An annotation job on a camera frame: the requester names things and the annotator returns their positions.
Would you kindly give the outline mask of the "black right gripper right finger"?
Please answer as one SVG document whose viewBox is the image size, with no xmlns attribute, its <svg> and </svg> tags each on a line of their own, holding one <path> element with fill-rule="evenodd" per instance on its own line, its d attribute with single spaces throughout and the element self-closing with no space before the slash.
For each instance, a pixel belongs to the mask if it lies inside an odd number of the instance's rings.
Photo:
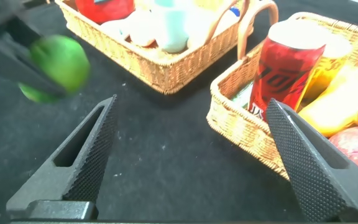
<svg viewBox="0 0 358 224">
<path fill-rule="evenodd" d="M 272 98 L 268 126 L 309 222 L 358 222 L 358 166 L 289 106 Z"/>
</svg>

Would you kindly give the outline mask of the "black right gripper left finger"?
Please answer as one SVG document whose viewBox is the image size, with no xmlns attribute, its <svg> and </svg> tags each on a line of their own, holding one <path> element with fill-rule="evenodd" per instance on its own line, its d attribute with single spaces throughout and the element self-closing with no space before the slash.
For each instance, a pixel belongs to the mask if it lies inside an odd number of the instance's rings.
<svg viewBox="0 0 358 224">
<path fill-rule="evenodd" d="M 117 126 L 117 96 L 101 101 L 8 200 L 11 219 L 38 204 L 96 203 Z"/>
</svg>

